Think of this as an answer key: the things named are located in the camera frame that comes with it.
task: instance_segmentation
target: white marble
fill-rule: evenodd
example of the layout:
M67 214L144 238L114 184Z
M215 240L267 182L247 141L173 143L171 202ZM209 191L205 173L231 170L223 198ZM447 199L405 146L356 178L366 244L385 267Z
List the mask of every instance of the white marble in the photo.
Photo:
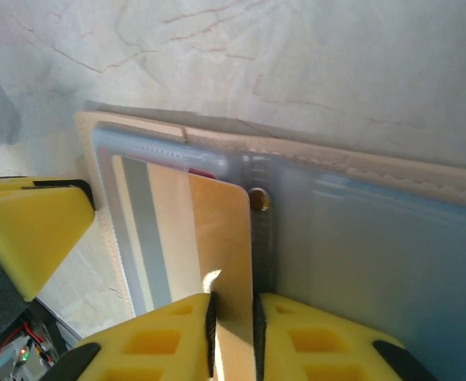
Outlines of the white marble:
M3 175L82 173L73 114L103 104L466 167L466 2L0 0L0 88Z

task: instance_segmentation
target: red wire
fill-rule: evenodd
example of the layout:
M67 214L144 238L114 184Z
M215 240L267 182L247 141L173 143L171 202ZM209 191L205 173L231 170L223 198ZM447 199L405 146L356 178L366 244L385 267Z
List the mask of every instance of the red wire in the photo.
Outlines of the red wire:
M20 333L23 329L23 326L16 328L6 339L3 341L2 345L0 345L0 352L2 351L3 347L10 343L12 338Z
M31 337L33 337L33 339L34 339L38 344L40 344L40 343L43 341L41 337L37 336L37 335L32 331L32 329L29 328L29 324L28 324L27 322L25 323L25 330L26 330L26 332L27 332Z

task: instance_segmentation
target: marble surface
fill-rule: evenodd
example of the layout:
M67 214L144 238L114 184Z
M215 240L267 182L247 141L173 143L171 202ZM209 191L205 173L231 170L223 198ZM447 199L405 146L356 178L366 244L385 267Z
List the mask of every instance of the marble surface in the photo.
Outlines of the marble surface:
M466 167L466 2L0 0L0 175L86 177L84 108ZM94 229L81 334L127 318Z

